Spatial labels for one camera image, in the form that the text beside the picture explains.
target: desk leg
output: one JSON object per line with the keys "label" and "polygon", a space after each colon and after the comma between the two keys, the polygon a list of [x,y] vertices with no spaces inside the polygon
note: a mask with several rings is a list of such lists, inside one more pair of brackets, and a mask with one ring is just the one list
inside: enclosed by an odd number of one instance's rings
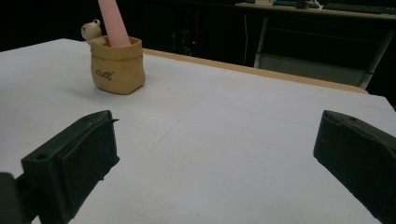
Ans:
{"label": "desk leg", "polygon": [[262,58],[262,46],[264,45],[265,32],[267,30],[268,18],[264,18],[262,22],[262,33],[260,35],[259,46],[257,47],[256,58],[254,60],[254,67],[260,68],[260,60]]}
{"label": "desk leg", "polygon": [[378,66],[379,62],[381,61],[382,56],[384,56],[384,53],[387,50],[390,40],[393,38],[394,34],[395,31],[387,31],[387,33],[385,34],[384,39],[382,40],[381,45],[377,49],[376,54],[372,59],[367,71],[361,76],[361,81],[360,81],[361,88],[366,89],[367,86],[369,85],[369,82],[375,73],[375,69]]}

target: figurine head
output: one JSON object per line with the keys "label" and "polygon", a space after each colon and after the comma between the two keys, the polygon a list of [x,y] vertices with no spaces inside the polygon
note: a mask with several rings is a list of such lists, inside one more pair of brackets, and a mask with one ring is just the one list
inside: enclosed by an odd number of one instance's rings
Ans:
{"label": "figurine head", "polygon": [[81,35],[85,40],[92,40],[102,36],[100,21],[93,20],[93,22],[85,23],[81,27]]}

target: dark background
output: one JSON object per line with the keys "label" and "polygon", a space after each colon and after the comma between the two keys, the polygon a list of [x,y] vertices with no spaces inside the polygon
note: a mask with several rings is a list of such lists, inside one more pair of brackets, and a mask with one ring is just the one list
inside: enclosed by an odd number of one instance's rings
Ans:
{"label": "dark background", "polygon": [[[129,35],[143,47],[252,66],[264,16],[265,53],[366,69],[387,29],[383,22],[305,17],[235,7],[232,0],[118,0]],[[83,40],[80,28],[101,21],[97,0],[7,1],[0,13],[0,51],[58,38]],[[396,105],[396,40],[366,89]]]}

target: tabletop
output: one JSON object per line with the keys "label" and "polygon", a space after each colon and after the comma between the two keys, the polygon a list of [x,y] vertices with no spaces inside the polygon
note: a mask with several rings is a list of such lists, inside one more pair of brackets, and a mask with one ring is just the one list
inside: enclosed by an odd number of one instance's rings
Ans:
{"label": "tabletop", "polygon": [[379,223],[318,161],[323,110],[396,135],[381,96],[144,55],[145,85],[95,88],[86,43],[0,52],[0,171],[110,110],[120,162],[71,223]]}

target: toy figurine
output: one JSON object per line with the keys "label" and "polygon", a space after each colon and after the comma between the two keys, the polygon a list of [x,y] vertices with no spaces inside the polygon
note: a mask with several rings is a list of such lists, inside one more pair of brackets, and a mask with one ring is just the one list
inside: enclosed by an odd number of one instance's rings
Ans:
{"label": "toy figurine", "polygon": [[89,45],[104,45],[106,43],[106,41],[102,38],[100,24],[101,23],[99,20],[93,20],[93,22],[85,23],[81,27],[81,35],[85,40],[87,40]]}

